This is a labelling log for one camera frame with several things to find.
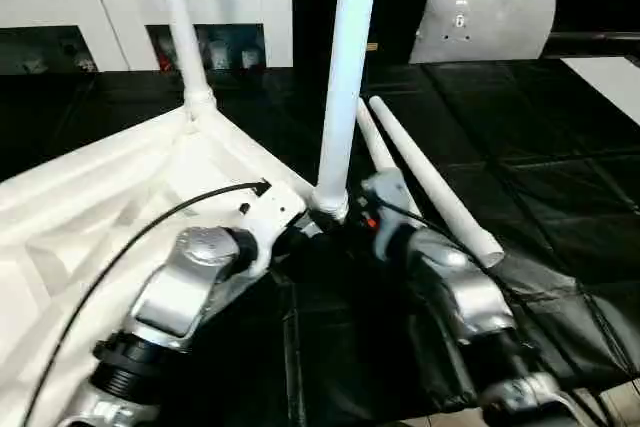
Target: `white rod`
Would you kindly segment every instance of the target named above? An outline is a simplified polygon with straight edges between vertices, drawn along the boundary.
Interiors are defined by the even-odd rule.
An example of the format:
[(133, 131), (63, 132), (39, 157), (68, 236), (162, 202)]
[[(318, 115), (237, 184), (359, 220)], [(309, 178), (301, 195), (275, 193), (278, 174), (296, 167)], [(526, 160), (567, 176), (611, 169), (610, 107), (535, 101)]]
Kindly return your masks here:
[(196, 32), (189, 16), (186, 0), (166, 0), (171, 22), (171, 36), (178, 55), (184, 82), (184, 102), (195, 118), (216, 108), (216, 100), (204, 73)]
[[(362, 132), (364, 142), (367, 144), (369, 155), (371, 155), (371, 160), (373, 161), (373, 165), (376, 170), (378, 172), (382, 172), (383, 170), (397, 169), (398, 166), (393, 160), (391, 152), (389, 152), (389, 149), (387, 148), (387, 144), (384, 143), (384, 139), (382, 138), (378, 127), (376, 127), (376, 124), (362, 99), (358, 101), (356, 119), (358, 120), (360, 132)], [(416, 215), (422, 215), (408, 188), (407, 192), (409, 195), (409, 211)]]
[(347, 173), (373, 0), (338, 0), (318, 185), (318, 209), (342, 220), (348, 211)]
[(382, 99), (372, 97), (369, 105), (453, 235), (477, 255), (485, 266), (492, 267), (500, 262), (504, 257), (500, 244), (473, 218)]

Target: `white pipe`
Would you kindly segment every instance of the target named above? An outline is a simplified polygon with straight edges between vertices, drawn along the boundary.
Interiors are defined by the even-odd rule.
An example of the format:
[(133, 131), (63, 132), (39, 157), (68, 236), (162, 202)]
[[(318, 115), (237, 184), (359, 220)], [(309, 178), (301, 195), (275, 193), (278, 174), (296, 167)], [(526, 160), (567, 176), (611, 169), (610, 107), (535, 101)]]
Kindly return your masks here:
[[(389, 152), (387, 145), (384, 143), (384, 139), (382, 138), (382, 135), (380, 135), (380, 131), (378, 130), (378, 127), (376, 127), (376, 124), (362, 99), (358, 101), (356, 119), (358, 120), (360, 132), (362, 132), (364, 142), (367, 144), (369, 155), (371, 155), (371, 160), (373, 161), (373, 165), (376, 170), (378, 172), (382, 172), (387, 169), (397, 169), (398, 166), (394, 162), (391, 152)], [(422, 215), (408, 188), (407, 192), (409, 195), (409, 211), (416, 215)]]
[(504, 258), (500, 244), (473, 218), (382, 99), (372, 97), (369, 105), (453, 235), (485, 266), (492, 267), (500, 262)]
[(171, 37), (184, 82), (184, 105), (192, 118), (216, 108), (213, 91), (204, 73), (202, 58), (186, 0), (166, 0)]
[(318, 185), (318, 209), (338, 220), (348, 211), (347, 173), (373, 0), (338, 0)]

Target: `black table surface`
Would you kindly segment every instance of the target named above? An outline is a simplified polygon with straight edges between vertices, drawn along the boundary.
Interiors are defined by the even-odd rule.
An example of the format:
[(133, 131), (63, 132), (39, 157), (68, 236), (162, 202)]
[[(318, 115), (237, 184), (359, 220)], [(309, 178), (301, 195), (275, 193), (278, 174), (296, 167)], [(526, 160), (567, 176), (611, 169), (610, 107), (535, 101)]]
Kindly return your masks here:
[[(315, 182), (324, 85), (288, 69), (211, 81), (222, 112)], [(153, 72), (0, 77), (0, 179), (167, 112), (181, 90)], [(382, 96), (503, 244), (494, 271), (526, 301), (523, 331), (563, 385), (637, 376), (640, 128), (559, 61), (377, 67), (363, 95)], [(372, 173), (356, 135), (350, 184)], [(303, 250), (205, 329), (163, 420), (346, 425), (473, 404), (437, 337), (411, 343), (385, 273), (335, 239)]]

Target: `glass cabinet door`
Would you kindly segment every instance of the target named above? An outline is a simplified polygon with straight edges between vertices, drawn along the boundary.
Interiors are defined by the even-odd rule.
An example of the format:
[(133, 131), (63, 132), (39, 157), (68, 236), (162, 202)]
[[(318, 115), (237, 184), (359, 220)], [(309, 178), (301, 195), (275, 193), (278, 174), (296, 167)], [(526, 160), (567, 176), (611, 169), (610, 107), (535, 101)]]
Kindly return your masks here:
[[(259, 24), (197, 24), (196, 36), (206, 70), (259, 70), (266, 67), (264, 32)], [(176, 70), (178, 60), (167, 25), (148, 25), (158, 66)]]
[(0, 29), (0, 75), (97, 70), (77, 26)]
[(0, 74), (128, 70), (100, 0), (0, 0)]

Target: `black cable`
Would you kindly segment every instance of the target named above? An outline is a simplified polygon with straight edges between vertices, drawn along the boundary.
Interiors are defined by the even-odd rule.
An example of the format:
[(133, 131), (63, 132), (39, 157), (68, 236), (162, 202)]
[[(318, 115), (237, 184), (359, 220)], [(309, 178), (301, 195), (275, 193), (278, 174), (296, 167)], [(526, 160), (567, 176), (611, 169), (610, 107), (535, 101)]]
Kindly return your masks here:
[[(453, 239), (452, 238), (452, 234), (450, 232), (448, 232), (446, 229), (440, 227), (439, 225), (437, 225), (437, 224), (425, 219), (424, 217), (422, 217), (420, 215), (414, 214), (413, 212), (409, 212), (408, 210), (405, 210), (405, 209), (403, 209), (401, 207), (398, 207), (397, 205), (393, 205), (393, 204), (391, 204), (391, 203), (389, 203), (389, 202), (387, 202), (385, 200), (382, 200), (379, 197), (376, 197), (375, 201), (382, 207), (386, 207), (386, 208), (388, 208), (390, 210), (393, 210), (394, 212), (397, 212), (397, 213), (399, 213), (401, 215), (404, 215), (405, 217), (409, 217), (411, 219), (417, 220), (418, 222), (421, 222), (422, 224), (426, 225), (430, 229), (433, 229), (434, 231), (444, 235), (451, 242), (456, 244), (456, 246), (462, 252), (464, 252), (466, 255), (471, 257), (471, 259), (473, 259), (473, 261), (476, 264), (476, 266), (487, 277), (489, 277), (491, 280), (493, 280), (501, 290), (505, 291), (509, 295), (509, 297), (513, 298), (513, 300), (516, 301), (520, 305), (520, 307), (522, 307), (522, 310), (531, 318), (531, 320), (533, 320), (533, 322), (540, 329), (542, 334), (545, 337), (547, 337), (547, 339), (551, 342), (551, 344), (554, 346), (554, 348), (560, 353), (560, 356), (563, 358), (563, 360), (565, 360), (567, 362), (567, 364), (569, 365), (569, 367), (572, 370), (574, 369), (574, 365), (573, 365), (572, 361), (570, 360), (569, 353), (562, 347), (562, 344), (555, 338), (555, 336), (552, 335), (551, 332), (549, 332), (549, 330), (540, 322), (540, 320), (538, 319), (537, 315), (533, 312), (533, 310), (525, 302), (525, 300), (522, 298), (522, 296), (520, 296), (520, 294), (518, 294), (515, 290), (513, 290), (511, 287), (509, 287), (504, 281), (502, 281), (502, 279), (500, 279), (500, 278), (496, 277), (495, 275), (493, 275), (489, 271), (489, 269), (487, 269), (482, 264), (482, 261), (478, 258), (478, 256), (476, 254), (474, 254), (473, 252), (471, 252), (465, 245), (461, 244), (456, 239)], [(545, 369), (548, 370), (554, 377), (556, 377), (556, 378), (559, 377), (558, 374), (556, 372), (554, 372), (554, 370), (551, 368), (551, 366), (543, 361), (542, 356), (538, 355), (538, 360), (541, 363), (546, 364), (545, 365)], [(598, 416), (598, 414), (596, 414), (594, 412), (594, 410), (579, 395), (577, 395), (575, 392), (567, 392), (567, 395), (569, 395), (571, 397), (571, 399), (585, 412), (585, 414), (587, 414), (589, 416), (589, 418), (597, 426), (599, 426), (599, 427), (609, 427), (609, 426), (615, 425), (615, 419), (613, 417), (613, 414), (611, 413), (609, 408), (606, 406), (604, 401), (599, 396), (596, 396), (596, 395), (592, 394), (592, 397), (594, 398), (595, 402), (600, 407), (600, 410), (602, 411), (602, 414), (603, 414), (604, 418), (606, 419), (606, 422), (603, 421), (602, 418), (600, 416)]]
[(193, 198), (191, 198), (189, 200), (186, 200), (186, 201), (176, 205), (172, 209), (166, 211), (164, 214), (156, 217), (154, 220), (152, 220), (146, 226), (144, 226), (136, 235), (131, 237), (131, 239), (129, 239), (129, 241), (124, 245), (124, 247), (122, 247), (120, 249), (120, 251), (115, 255), (115, 257), (113, 259), (111, 259), (111, 262), (109, 262), (109, 264), (107, 264), (105, 269), (102, 272), (100, 272), (98, 274), (98, 276), (94, 279), (94, 281), (91, 283), (91, 285), (89, 286), (87, 291), (84, 293), (84, 295), (80, 299), (80, 302), (78, 302), (78, 304), (76, 305), (75, 309), (73, 310), (73, 313), (71, 314), (71, 317), (69, 317), (69, 320), (67, 321), (66, 325), (64, 326), (64, 330), (62, 331), (62, 333), (60, 334), (60, 337), (58, 338), (58, 342), (56, 343), (55, 348), (53, 349), (53, 351), (51, 352), (51, 355), (49, 356), (49, 360), (47, 362), (47, 366), (45, 367), (45, 369), (40, 374), (40, 378), (38, 379), (38, 383), (36, 384), (36, 388), (33, 391), (33, 394), (31, 395), (31, 400), (29, 402), (29, 407), (27, 408), (27, 412), (25, 413), (25, 416), (24, 416), (24, 418), (22, 420), (22, 427), (27, 427), (28, 426), (29, 421), (31, 420), (31, 416), (33, 415), (33, 412), (35, 410), (35, 406), (36, 406), (36, 404), (38, 402), (38, 397), (40, 396), (42, 388), (44, 387), (44, 384), (47, 381), (47, 377), (51, 373), (51, 369), (53, 368), (53, 365), (55, 364), (56, 358), (57, 358), (58, 354), (60, 353), (62, 345), (64, 344), (67, 336), (69, 335), (69, 332), (71, 332), (71, 328), (73, 327), (74, 322), (78, 318), (78, 315), (80, 314), (80, 311), (85, 306), (85, 304), (87, 303), (89, 298), (93, 295), (94, 291), (99, 287), (100, 283), (105, 279), (105, 277), (109, 274), (109, 272), (111, 272), (111, 270), (113, 270), (113, 268), (116, 266), (116, 264), (120, 261), (120, 259), (122, 259), (122, 257), (124, 257), (124, 255), (131, 249), (131, 247), (133, 247), (144, 235), (146, 235), (149, 231), (151, 231), (152, 229), (157, 227), (160, 223), (164, 222), (165, 220), (167, 220), (172, 215), (180, 212), (181, 210), (186, 209), (187, 207), (189, 207), (189, 206), (191, 206), (193, 204), (196, 204), (196, 203), (201, 202), (201, 201), (206, 200), (206, 199), (210, 199), (211, 197), (216, 197), (216, 196), (221, 195), (221, 194), (226, 194), (226, 193), (229, 193), (229, 192), (235, 192), (235, 191), (238, 191), (238, 190), (256, 189), (256, 190), (260, 191), (261, 189), (264, 189), (268, 185), (269, 184), (267, 182), (251, 182), (251, 183), (231, 185), (231, 186), (228, 186), (228, 187), (223, 187), (221, 189), (216, 189), (216, 190), (212, 190), (212, 191), (209, 191), (209, 192), (205, 192), (204, 194), (200, 194), (200, 195), (198, 195), (196, 197), (193, 197)]

